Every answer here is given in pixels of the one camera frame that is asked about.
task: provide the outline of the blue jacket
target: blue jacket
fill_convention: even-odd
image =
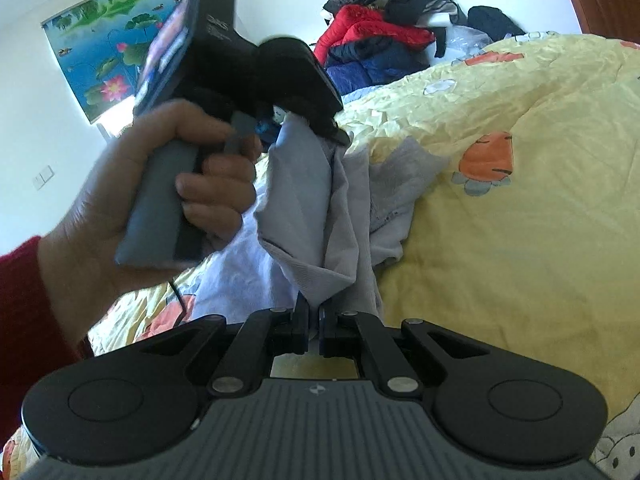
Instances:
[[[355,59],[356,49],[349,44],[341,50],[333,50],[327,58],[326,71],[340,95],[347,95],[360,88],[385,85],[404,76],[428,68],[415,59],[414,53],[396,40],[380,43],[379,50],[364,59]]]

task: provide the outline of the light switch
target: light switch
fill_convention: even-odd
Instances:
[[[44,170],[40,172],[40,176],[42,177],[45,183],[48,182],[53,176],[53,170],[51,169],[51,166],[46,166]]]
[[[34,177],[33,185],[34,185],[34,187],[36,189],[40,189],[42,186],[44,186],[44,179],[40,174],[38,174],[38,175],[36,175],[36,177]]]
[[[53,173],[53,170],[51,169],[51,166],[46,166],[39,174],[37,174],[33,178],[34,187],[36,189],[40,189],[49,180],[51,180],[51,177],[53,177],[53,175],[54,175],[54,173]]]

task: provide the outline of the pile of clothes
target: pile of clothes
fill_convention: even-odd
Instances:
[[[473,7],[467,19],[454,0],[328,0],[321,16],[329,27],[314,53],[345,103],[440,62],[447,45],[472,56],[524,34],[500,9]]]
[[[453,0],[328,0],[314,53],[348,102],[428,68],[422,51],[446,38],[431,27],[443,12],[451,23],[463,16]]]

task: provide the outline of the logo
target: logo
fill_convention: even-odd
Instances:
[[[229,26],[225,22],[217,18],[214,18],[210,14],[207,14],[207,21],[209,23],[213,23],[215,26],[220,27],[223,30],[227,30],[227,31],[229,30]]]
[[[309,388],[309,391],[312,394],[314,394],[316,397],[319,397],[325,393],[326,388],[322,386],[322,384],[316,384],[315,386],[312,386],[311,388]]]
[[[210,36],[214,36],[214,37],[218,38],[219,40],[231,41],[227,36],[222,34],[222,32],[217,30],[216,27],[214,27],[213,25],[209,25],[209,23],[207,23],[206,29],[207,29],[207,34],[209,34]]]

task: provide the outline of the gray ribbed surface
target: gray ribbed surface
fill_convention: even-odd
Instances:
[[[315,386],[325,388],[320,394]],[[41,460],[25,480],[602,480],[588,462],[531,472],[487,465],[451,446],[420,406],[369,381],[264,380],[214,403],[178,446],[134,465]]]

